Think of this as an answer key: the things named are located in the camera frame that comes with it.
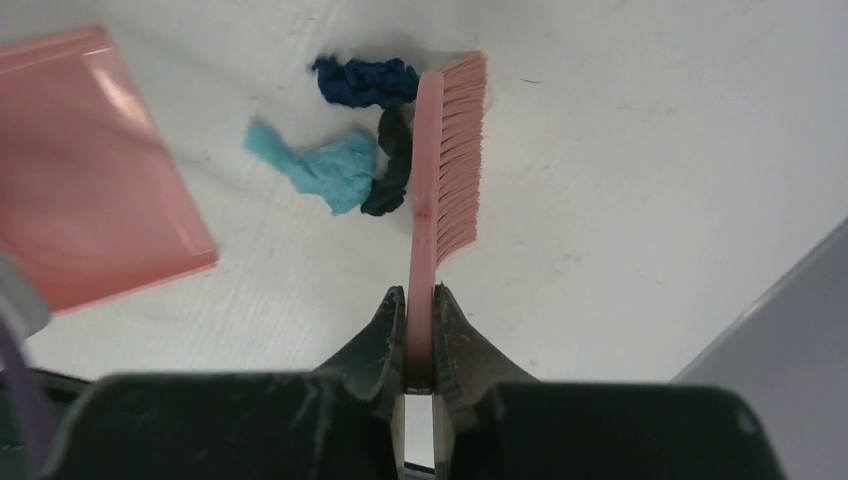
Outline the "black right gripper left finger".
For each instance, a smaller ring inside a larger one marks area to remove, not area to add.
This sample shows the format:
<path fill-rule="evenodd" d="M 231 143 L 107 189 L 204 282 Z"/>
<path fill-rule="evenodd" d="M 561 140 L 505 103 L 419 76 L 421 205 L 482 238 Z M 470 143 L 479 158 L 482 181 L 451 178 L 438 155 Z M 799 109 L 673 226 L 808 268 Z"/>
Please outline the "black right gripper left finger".
<path fill-rule="evenodd" d="M 323 479 L 402 479 L 405 448 L 403 288 L 388 289 L 370 322 L 315 372 L 335 382 Z"/>

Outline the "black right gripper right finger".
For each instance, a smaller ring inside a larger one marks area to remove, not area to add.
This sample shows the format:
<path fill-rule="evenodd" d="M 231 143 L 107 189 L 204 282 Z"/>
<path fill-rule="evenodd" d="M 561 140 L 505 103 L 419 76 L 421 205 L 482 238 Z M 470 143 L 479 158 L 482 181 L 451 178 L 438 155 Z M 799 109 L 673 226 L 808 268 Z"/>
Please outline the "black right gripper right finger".
<path fill-rule="evenodd" d="M 489 390 L 537 379 L 472 326 L 451 290 L 433 298 L 433 441 L 437 479 L 481 479 L 498 456 Z"/>

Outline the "pink hand brush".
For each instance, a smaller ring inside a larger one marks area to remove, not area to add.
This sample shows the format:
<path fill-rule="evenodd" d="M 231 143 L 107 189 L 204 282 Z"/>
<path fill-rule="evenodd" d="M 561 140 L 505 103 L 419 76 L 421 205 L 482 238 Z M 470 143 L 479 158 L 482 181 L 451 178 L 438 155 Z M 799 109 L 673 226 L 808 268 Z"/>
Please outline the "pink hand brush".
<path fill-rule="evenodd" d="M 439 265 L 477 239 L 487 58 L 469 53 L 424 73 L 415 104 L 406 303 L 405 389 L 434 383 L 434 289 Z"/>

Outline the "pink plastic dustpan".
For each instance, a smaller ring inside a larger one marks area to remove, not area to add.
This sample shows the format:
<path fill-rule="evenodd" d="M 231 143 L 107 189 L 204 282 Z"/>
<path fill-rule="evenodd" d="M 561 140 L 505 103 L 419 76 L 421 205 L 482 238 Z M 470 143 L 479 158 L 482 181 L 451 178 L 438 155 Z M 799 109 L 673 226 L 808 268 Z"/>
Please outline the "pink plastic dustpan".
<path fill-rule="evenodd" d="M 213 238 L 101 29 L 1 50 L 1 247 L 55 313 L 217 263 Z"/>

